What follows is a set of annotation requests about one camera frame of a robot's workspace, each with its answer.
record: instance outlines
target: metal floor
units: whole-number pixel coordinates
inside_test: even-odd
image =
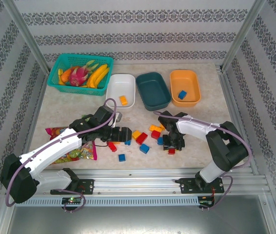
[[[227,196],[211,211],[196,206],[85,207],[67,214],[60,207],[16,207],[10,234],[265,234],[256,195]]]

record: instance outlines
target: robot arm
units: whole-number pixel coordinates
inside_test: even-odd
[[[171,117],[172,115],[165,111],[162,115]],[[189,120],[172,119],[159,117],[158,120],[169,132],[163,135],[163,148],[181,150],[184,146],[183,136],[185,134],[192,135],[201,140],[207,141],[212,161],[196,174],[196,185],[204,190],[207,184],[213,182],[216,178],[231,170],[235,165],[248,156],[247,149],[235,137],[224,133],[221,130],[211,127],[212,124],[200,124],[191,121],[193,118],[186,113],[179,113],[175,117],[183,117]],[[225,130],[238,135],[239,132],[231,122],[223,124],[213,124]]]
[[[112,127],[119,121],[120,113],[109,124],[97,130],[65,138],[69,135],[101,125],[111,117],[112,112],[110,108],[101,106],[94,115],[87,115],[81,119],[75,120],[70,124],[69,128],[58,137],[52,139],[38,149],[19,157],[16,157],[14,154],[7,156],[0,175],[0,181],[6,189],[16,170],[26,160],[29,158],[31,159],[31,161],[20,170],[13,182],[10,195],[14,201],[16,203],[22,203],[28,200],[36,192],[49,192],[53,189],[66,189],[76,192],[79,185],[79,179],[70,169],[63,169],[58,172],[43,172],[43,170],[61,156],[96,138],[102,141],[125,142],[130,140],[132,131],[129,128],[123,127],[121,129],[120,127]],[[35,152],[40,149],[44,150],[36,155],[35,158],[32,158]]]

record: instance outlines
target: orange bowl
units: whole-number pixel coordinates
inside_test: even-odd
[[[172,102],[178,107],[193,107],[201,100],[200,87],[195,72],[190,70],[174,70],[170,75]],[[178,97],[181,91],[187,95]]]

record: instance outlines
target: plastic tray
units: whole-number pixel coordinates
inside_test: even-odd
[[[136,84],[148,111],[156,111],[168,106],[172,98],[161,74],[150,72],[136,78]]]
[[[135,77],[131,74],[114,74],[110,78],[107,88],[106,99],[113,98],[117,103],[117,108],[130,108],[135,104],[136,86]],[[119,97],[125,96],[128,104],[123,106]],[[108,101],[107,106],[113,108],[113,102]]]
[[[93,64],[99,63],[99,66],[103,64],[108,64],[108,67],[110,68],[108,74],[99,83],[97,89],[58,85],[59,83],[58,69],[63,69],[63,71],[66,71],[67,69],[73,66],[84,66],[90,60],[95,60]],[[55,87],[60,92],[103,96],[105,90],[108,87],[112,69],[113,69],[113,58],[111,57],[62,54],[58,57],[55,65],[53,66],[49,74],[47,84],[49,86]]]
[[[174,70],[170,75],[173,104],[178,107],[192,107],[201,100],[200,87],[195,72]],[[181,91],[187,92],[184,99],[178,97]]]

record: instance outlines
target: red block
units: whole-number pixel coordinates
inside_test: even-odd
[[[159,138],[160,135],[161,135],[161,133],[158,132],[158,131],[155,131],[155,130],[152,131],[152,133],[151,133],[151,137],[156,139],[156,140]]]
[[[115,147],[115,145],[112,142],[109,142],[108,146],[112,150],[112,152],[115,152],[117,150],[117,148]]]
[[[175,149],[170,149],[170,150],[168,150],[168,154],[169,154],[169,155],[174,155],[174,154],[175,154]]]
[[[145,133],[141,133],[141,135],[138,136],[138,138],[136,139],[136,142],[137,142],[139,145],[142,145],[143,142],[146,140],[147,137],[148,137],[148,135],[146,135]]]

